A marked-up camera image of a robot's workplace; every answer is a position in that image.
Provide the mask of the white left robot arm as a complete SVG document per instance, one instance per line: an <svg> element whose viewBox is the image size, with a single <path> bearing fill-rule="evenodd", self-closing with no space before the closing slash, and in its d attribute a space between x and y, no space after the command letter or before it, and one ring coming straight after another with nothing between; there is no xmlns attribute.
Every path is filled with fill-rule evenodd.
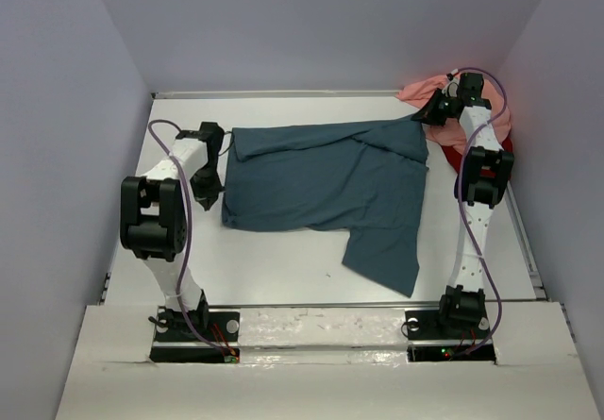
<svg viewBox="0 0 604 420"><path fill-rule="evenodd" d="M214 122L197 130L177 130L173 145L164 143L165 157L141 176L121 184L120 241L151 271L165 307L179 311L176 328L197 340L209 328L198 308L203 290L188 268L193 243L193 202L210 210L224 187L218 161L225 131Z"/></svg>

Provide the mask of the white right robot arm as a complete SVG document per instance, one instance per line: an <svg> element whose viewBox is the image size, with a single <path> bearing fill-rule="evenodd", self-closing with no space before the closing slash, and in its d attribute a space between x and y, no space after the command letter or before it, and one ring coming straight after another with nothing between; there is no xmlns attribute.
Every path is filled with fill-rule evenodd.
<svg viewBox="0 0 604 420"><path fill-rule="evenodd" d="M495 135L492 112L485 98L482 70L455 70L411 119L426 126L444 126L455 119L464 132L466 144L454 187L459 204L460 231L457 255L448 285L465 292L482 290L489 281L484 268L484 247L493 210L504 197L514 164Z"/></svg>

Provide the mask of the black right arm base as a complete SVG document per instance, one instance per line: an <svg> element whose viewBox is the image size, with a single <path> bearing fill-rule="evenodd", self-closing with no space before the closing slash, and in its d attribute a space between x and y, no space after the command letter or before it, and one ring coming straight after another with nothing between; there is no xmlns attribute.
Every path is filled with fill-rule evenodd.
<svg viewBox="0 0 604 420"><path fill-rule="evenodd" d="M483 290L447 287L436 308L405 312L411 362L495 361Z"/></svg>

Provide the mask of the teal blue t shirt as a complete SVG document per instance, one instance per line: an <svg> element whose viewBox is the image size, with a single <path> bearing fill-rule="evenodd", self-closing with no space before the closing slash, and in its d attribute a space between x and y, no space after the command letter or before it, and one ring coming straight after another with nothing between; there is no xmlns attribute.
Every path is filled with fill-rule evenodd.
<svg viewBox="0 0 604 420"><path fill-rule="evenodd" d="M252 232L345 229L343 265L410 296L427 160L424 129L409 117L235 127L221 220Z"/></svg>

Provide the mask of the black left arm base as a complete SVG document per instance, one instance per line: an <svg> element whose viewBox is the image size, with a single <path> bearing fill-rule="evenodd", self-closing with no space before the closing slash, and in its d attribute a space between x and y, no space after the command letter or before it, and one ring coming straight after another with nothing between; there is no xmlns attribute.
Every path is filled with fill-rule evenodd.
<svg viewBox="0 0 604 420"><path fill-rule="evenodd" d="M204 298L184 314L165 306L148 317L154 326L149 359L155 363L237 364L241 314L211 309Z"/></svg>

